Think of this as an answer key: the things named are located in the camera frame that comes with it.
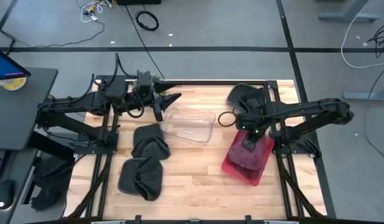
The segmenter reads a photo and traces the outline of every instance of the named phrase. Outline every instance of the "computer mouse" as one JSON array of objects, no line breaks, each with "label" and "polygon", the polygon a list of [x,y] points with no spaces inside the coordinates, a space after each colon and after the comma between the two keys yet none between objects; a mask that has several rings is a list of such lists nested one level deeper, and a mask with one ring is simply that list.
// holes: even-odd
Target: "computer mouse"
[{"label": "computer mouse", "polygon": [[7,209],[13,203],[15,195],[15,182],[13,180],[4,180],[0,183],[0,209]]}]

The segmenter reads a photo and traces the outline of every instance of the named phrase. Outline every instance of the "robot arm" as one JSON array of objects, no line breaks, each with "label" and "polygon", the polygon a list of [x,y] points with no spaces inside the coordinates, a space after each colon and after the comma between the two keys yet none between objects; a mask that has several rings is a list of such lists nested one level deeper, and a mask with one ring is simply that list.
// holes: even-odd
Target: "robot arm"
[{"label": "robot arm", "polygon": [[286,118],[316,115],[297,126],[286,126],[280,131],[273,132],[272,137],[280,138],[282,143],[287,143],[327,124],[347,124],[354,117],[349,108],[349,104],[337,98],[294,104],[267,102],[255,108],[254,113],[237,114],[236,128],[249,131],[248,139],[256,142],[272,124],[283,122]]},{"label": "robot arm", "polygon": [[[161,111],[167,109],[181,96],[181,93],[160,95],[163,91],[174,87],[175,84],[156,80],[149,72],[143,74],[138,71],[134,82],[113,77],[110,81],[102,80],[101,83],[96,84],[98,91],[86,92],[78,98],[45,99],[39,105],[36,119],[38,126],[44,130],[60,126],[86,135],[91,141],[108,142],[107,123],[102,124],[102,127],[94,128],[67,117],[65,113],[89,112],[97,116],[108,116],[112,106],[116,114],[121,115],[127,112],[131,117],[139,118],[144,113],[144,107],[151,106],[156,121],[162,121]],[[135,116],[131,111],[136,109],[141,112]]]}]

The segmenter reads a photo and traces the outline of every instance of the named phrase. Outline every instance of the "white cable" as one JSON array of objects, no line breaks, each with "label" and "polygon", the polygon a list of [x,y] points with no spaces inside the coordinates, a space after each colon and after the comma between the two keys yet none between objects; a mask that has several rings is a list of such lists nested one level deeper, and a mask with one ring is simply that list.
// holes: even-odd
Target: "white cable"
[{"label": "white cable", "polygon": [[[84,5],[84,6],[82,7],[82,9],[81,9],[81,21],[82,21],[82,22],[87,23],[87,22],[91,22],[91,21],[93,21],[93,19],[90,19],[90,20],[88,20],[88,21],[85,21],[85,20],[83,19],[83,16],[84,16],[83,12],[86,11],[85,8],[86,8],[87,6],[90,6],[90,5],[94,4],[94,3],[95,3],[95,1],[93,1],[93,2],[91,2],[91,3],[89,3],[89,4],[86,4],[86,5]],[[107,6],[107,4],[104,3],[104,2],[99,2],[99,3],[96,5],[96,8],[98,9],[98,12],[99,12],[100,14],[103,12],[103,8],[102,8],[102,6]]]},{"label": "white cable", "polygon": [[374,67],[374,66],[379,66],[379,65],[384,65],[384,62],[382,63],[378,63],[378,64],[374,64],[374,65],[366,65],[366,66],[356,66],[356,65],[351,65],[347,59],[345,59],[344,57],[344,53],[342,51],[342,49],[344,48],[344,44],[345,44],[345,41],[347,40],[347,36],[348,36],[348,32],[349,32],[349,29],[351,28],[352,24],[355,22],[356,18],[358,17],[358,15],[360,14],[360,12],[365,9],[366,5],[356,14],[355,18],[352,19],[352,22],[349,24],[348,26],[348,29],[347,29],[347,32],[345,33],[345,37],[344,37],[344,41],[342,42],[342,45],[341,45],[341,56],[343,58],[343,60],[346,62],[347,65],[351,66],[352,68],[369,68],[369,67]]}]

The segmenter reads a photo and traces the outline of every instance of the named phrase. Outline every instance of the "gray desk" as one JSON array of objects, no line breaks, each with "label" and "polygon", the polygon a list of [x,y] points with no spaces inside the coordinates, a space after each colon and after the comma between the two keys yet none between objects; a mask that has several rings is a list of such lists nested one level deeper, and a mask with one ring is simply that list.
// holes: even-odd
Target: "gray desk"
[{"label": "gray desk", "polygon": [[35,128],[37,106],[50,93],[58,73],[50,68],[26,69],[31,76],[20,90],[7,91],[0,86],[0,149],[26,147]]},{"label": "gray desk", "polygon": [[0,149],[18,150],[11,152],[1,177],[1,181],[15,181],[15,198],[11,207],[0,209],[0,224],[10,222],[34,165],[38,149],[26,148],[27,142],[35,128],[37,105],[50,93],[58,73],[49,68],[26,69],[31,77],[20,90],[7,91],[0,87]]}]

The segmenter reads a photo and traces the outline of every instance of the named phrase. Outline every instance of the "table leg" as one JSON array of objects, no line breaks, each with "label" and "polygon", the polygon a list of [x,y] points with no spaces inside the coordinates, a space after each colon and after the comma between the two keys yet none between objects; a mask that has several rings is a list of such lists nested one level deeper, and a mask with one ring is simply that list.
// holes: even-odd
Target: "table leg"
[{"label": "table leg", "polygon": [[338,21],[350,22],[357,16],[357,22],[373,22],[379,19],[377,14],[359,13],[368,3],[368,0],[356,0],[346,12],[323,12],[320,19],[337,19]]}]

